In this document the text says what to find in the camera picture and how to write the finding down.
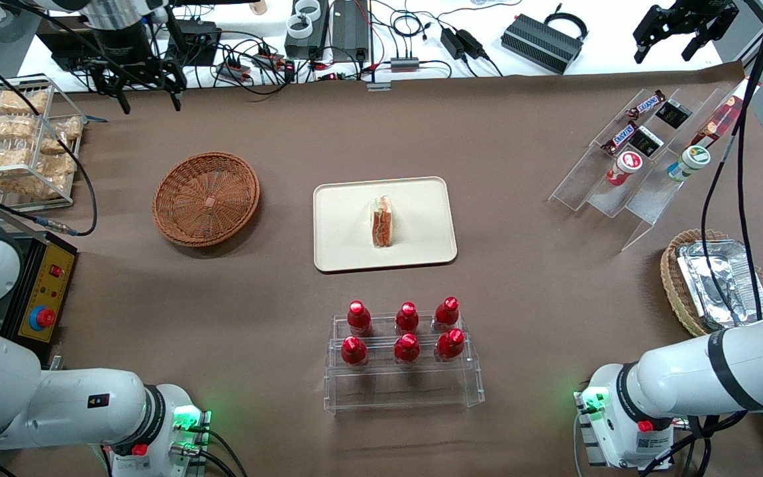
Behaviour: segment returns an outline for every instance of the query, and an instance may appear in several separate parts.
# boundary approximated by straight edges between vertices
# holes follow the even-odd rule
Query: brown table surface
[[[275,97],[236,89],[169,97],[132,94],[131,115],[76,96],[91,124],[82,148],[99,225],[81,251],[64,308],[69,368],[119,368],[184,387],[214,411],[251,477],[273,475],[575,475],[572,391],[606,363],[688,339],[659,276],[661,250],[699,212],[713,170],[693,176],[658,225],[620,253],[636,225],[549,194],[590,139],[642,88],[681,87],[703,99],[742,77],[703,72],[569,78],[356,82],[288,87]],[[763,130],[746,129],[747,214],[763,269]],[[712,148],[719,157],[722,144]],[[230,246],[181,250],[152,225],[152,194],[180,160],[223,150],[248,160],[262,201]],[[709,226],[739,237],[734,161]],[[314,267],[311,194],[328,182],[441,176],[457,259],[356,274]],[[89,223],[84,182],[56,212]],[[476,407],[333,414],[323,410],[331,315],[351,299],[391,311],[448,295],[478,348],[487,401]],[[714,438],[709,476],[763,475],[763,416]],[[632,475],[587,467],[585,475]],[[695,458],[699,460],[701,449]],[[87,447],[0,452],[20,477],[103,475]]]

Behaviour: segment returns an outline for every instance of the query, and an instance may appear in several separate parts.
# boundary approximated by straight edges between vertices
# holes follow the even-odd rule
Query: foil container
[[[676,262],[700,322],[709,331],[755,323],[756,305],[744,245],[735,240],[708,241],[708,255],[711,258],[711,271],[717,278],[723,296],[714,285],[703,254],[702,241],[676,247]],[[763,286],[758,276],[754,279],[759,285],[763,316]]]

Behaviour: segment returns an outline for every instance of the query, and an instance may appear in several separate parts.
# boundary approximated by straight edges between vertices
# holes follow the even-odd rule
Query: acrylic display stand
[[[434,346],[440,333],[432,331],[434,311],[419,314],[420,325],[415,335],[420,341],[420,357],[415,362],[394,361],[393,344],[399,335],[395,329],[396,315],[391,313],[373,316],[373,336],[361,339],[367,345],[369,357],[365,366],[351,366],[341,359],[343,339],[351,332],[346,316],[334,317],[326,359],[327,411],[449,404],[472,407],[484,402],[482,369],[463,317],[455,325],[466,336],[463,353],[451,362],[437,362]]]
[[[682,152],[690,144],[697,130],[711,118],[727,93],[716,89],[708,99],[697,102],[686,99],[680,89],[673,91],[673,94],[668,95],[669,99],[681,103],[693,112],[678,129],[674,129],[655,115],[660,105],[655,106],[638,120],[634,120],[639,127],[644,126],[655,134],[664,142],[664,145],[658,148],[651,157],[646,157],[628,144],[628,141],[624,142],[624,145],[617,149],[617,155],[632,150],[644,158],[644,165],[640,171],[630,175],[623,185],[611,185],[611,182],[605,180],[605,173],[611,169],[615,157],[608,155],[601,146],[626,127],[629,121],[626,110],[644,102],[652,95],[653,91],[644,89],[627,103],[611,123],[591,141],[582,159],[549,196],[549,200],[557,199],[573,211],[578,211],[585,203],[590,203],[610,218],[616,217],[624,209],[638,217],[640,224],[623,245],[623,250],[655,226],[667,205],[676,196],[683,182],[670,179],[667,176],[667,167],[682,156]]]

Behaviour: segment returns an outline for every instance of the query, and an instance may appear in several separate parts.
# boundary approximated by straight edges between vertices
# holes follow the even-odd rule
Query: white tray
[[[373,247],[370,200],[393,206],[393,244]],[[451,262],[458,254],[442,178],[323,184],[314,191],[314,264],[322,272]]]

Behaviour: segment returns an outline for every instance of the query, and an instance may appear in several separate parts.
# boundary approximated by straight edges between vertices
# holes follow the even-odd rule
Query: red bottle
[[[453,328],[437,339],[435,345],[435,359],[437,360],[454,360],[455,356],[461,354],[464,350],[464,332],[460,329]]]
[[[399,364],[414,362],[420,356],[420,341],[412,333],[405,333],[393,344],[393,355]]]
[[[406,301],[396,314],[396,332],[399,335],[414,333],[418,323],[420,323],[420,317],[417,315],[417,307],[410,301]]]
[[[353,301],[349,304],[349,312],[346,314],[346,321],[349,323],[349,331],[354,336],[367,338],[373,335],[373,324],[370,320],[370,311],[360,301]]]
[[[369,361],[367,356],[367,345],[354,336],[348,336],[343,339],[343,346],[340,348],[340,357],[347,364],[352,366],[363,366]]]
[[[432,329],[438,333],[449,331],[458,322],[458,299],[450,296],[437,306],[432,320]]]

